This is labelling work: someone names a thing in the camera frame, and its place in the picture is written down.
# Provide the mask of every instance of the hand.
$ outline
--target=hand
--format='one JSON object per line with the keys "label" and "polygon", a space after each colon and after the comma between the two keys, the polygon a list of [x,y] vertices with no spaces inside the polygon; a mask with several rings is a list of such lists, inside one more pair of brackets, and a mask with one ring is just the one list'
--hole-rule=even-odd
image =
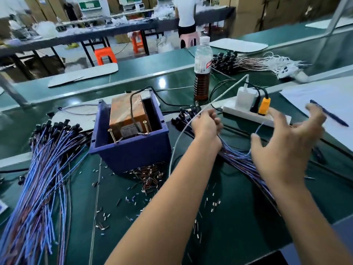
{"label": "hand", "polygon": [[304,176],[311,149],[324,133],[326,116],[321,108],[307,104],[310,117],[302,124],[290,127],[285,116],[269,108],[274,119],[274,133],[266,147],[258,135],[251,135],[251,155],[256,169],[271,188],[305,187]]}
{"label": "hand", "polygon": [[192,129],[194,130],[195,138],[204,139],[207,143],[214,142],[219,150],[222,147],[222,142],[217,136],[223,129],[221,119],[217,118],[214,109],[201,112],[192,122]]}

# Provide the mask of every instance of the gold screw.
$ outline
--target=gold screw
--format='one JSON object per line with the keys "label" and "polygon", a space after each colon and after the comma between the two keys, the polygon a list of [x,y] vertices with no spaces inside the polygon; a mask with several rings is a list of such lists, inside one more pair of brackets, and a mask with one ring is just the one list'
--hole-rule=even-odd
{"label": "gold screw", "polygon": [[145,125],[146,132],[149,134],[149,133],[150,133],[150,131],[148,131],[147,121],[143,121],[142,123]]}
{"label": "gold screw", "polygon": [[109,128],[109,129],[108,129],[108,132],[109,132],[110,135],[112,136],[112,139],[113,139],[114,143],[116,143],[117,140],[116,140],[115,137],[114,137],[113,130],[112,130],[111,128]]}

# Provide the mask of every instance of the plastic stool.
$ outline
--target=plastic stool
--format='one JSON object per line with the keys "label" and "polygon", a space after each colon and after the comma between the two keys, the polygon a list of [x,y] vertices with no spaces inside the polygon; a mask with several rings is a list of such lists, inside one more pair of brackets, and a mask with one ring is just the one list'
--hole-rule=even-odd
{"label": "plastic stool", "polygon": [[[137,35],[140,37],[141,42],[138,42],[138,43],[136,42],[136,36]],[[141,32],[140,31],[138,32],[138,34],[136,34],[136,32],[133,33],[131,41],[132,41],[132,48],[133,48],[133,51],[134,51],[135,54],[138,53],[138,50],[140,48],[143,48],[143,50],[145,50],[145,48],[143,46],[143,41],[142,41],[142,36],[141,36]]]}
{"label": "plastic stool", "polygon": [[96,49],[94,51],[94,54],[96,55],[98,65],[104,65],[103,60],[102,60],[102,57],[104,57],[104,56],[110,57],[112,62],[117,63],[117,58],[115,57],[115,55],[110,47]]}
{"label": "plastic stool", "polygon": [[184,40],[186,48],[200,44],[200,37],[197,32],[180,35],[180,47],[182,40]]}

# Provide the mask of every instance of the black shorts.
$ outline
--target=black shorts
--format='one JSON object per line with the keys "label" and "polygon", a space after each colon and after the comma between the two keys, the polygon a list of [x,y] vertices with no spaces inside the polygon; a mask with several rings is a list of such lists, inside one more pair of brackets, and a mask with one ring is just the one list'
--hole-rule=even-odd
{"label": "black shorts", "polygon": [[189,26],[189,27],[180,27],[180,26],[178,26],[179,37],[182,34],[190,34],[190,33],[193,33],[193,32],[196,32],[196,23],[194,25],[192,25],[192,26]]}

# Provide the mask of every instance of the brown liquid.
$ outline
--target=brown liquid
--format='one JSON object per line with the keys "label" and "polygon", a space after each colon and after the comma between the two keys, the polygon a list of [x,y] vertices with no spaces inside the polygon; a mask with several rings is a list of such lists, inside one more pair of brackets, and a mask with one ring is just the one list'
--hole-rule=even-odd
{"label": "brown liquid", "polygon": [[210,74],[195,73],[194,100],[201,101],[208,99],[208,88],[210,86]]}

